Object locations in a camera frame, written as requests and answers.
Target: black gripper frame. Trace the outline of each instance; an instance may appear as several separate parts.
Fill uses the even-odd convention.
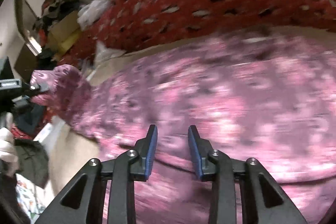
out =
[[[114,160],[89,160],[61,190],[36,224],[102,223],[108,180],[112,180],[108,224],[136,224],[134,181],[147,181],[152,172],[158,130],[149,127],[147,136],[132,150]]]
[[[229,158],[190,126],[188,142],[199,180],[212,181],[209,224],[236,224],[235,180],[239,181],[243,224],[307,224],[285,191],[255,158]]]
[[[28,85],[21,79],[0,80],[0,125],[3,126],[6,112],[20,114],[30,106],[30,98],[49,90],[46,83]]]

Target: hand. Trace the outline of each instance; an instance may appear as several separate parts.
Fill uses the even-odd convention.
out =
[[[13,115],[11,113],[7,113],[7,128],[0,128],[0,160],[3,160],[8,164],[8,170],[6,172],[6,175],[8,175],[9,177],[12,177],[15,174],[16,170],[19,168],[19,162],[14,146],[13,135],[9,131],[11,129],[12,122]]]

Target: cardboard box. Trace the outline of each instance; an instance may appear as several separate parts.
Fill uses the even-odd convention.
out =
[[[46,47],[56,52],[57,56],[63,56],[80,37],[77,18],[78,11],[73,11],[50,28]]]

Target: floral fabric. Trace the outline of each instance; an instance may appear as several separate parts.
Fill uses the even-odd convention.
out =
[[[192,124],[231,158],[259,159],[308,223],[336,197],[336,55],[315,41],[215,34],[135,61],[96,87],[70,65],[35,71],[31,83],[41,82],[50,92],[33,101],[95,138],[101,160],[157,125],[152,176],[135,186],[140,223],[207,222],[210,187],[191,174]]]
[[[31,220],[31,224],[34,224],[45,210],[43,201],[38,195],[38,191],[41,193],[43,189],[37,187],[30,180],[19,174],[16,174],[16,179],[17,202]]]

